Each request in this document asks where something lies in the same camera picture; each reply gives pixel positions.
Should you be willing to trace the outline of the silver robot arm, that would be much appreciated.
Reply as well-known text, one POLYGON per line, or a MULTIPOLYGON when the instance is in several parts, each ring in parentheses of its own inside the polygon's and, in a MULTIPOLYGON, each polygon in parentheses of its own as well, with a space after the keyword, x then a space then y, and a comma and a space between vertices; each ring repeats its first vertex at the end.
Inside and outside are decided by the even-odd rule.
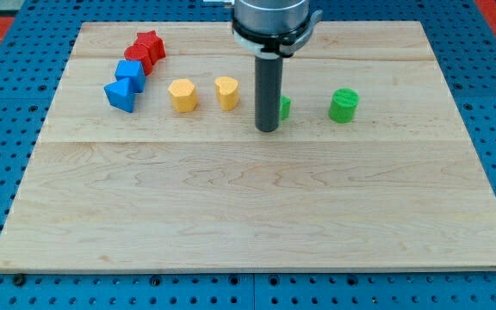
POLYGON ((235 41, 260 59, 290 58, 310 40, 323 11, 309 0, 202 0, 232 11, 235 41))

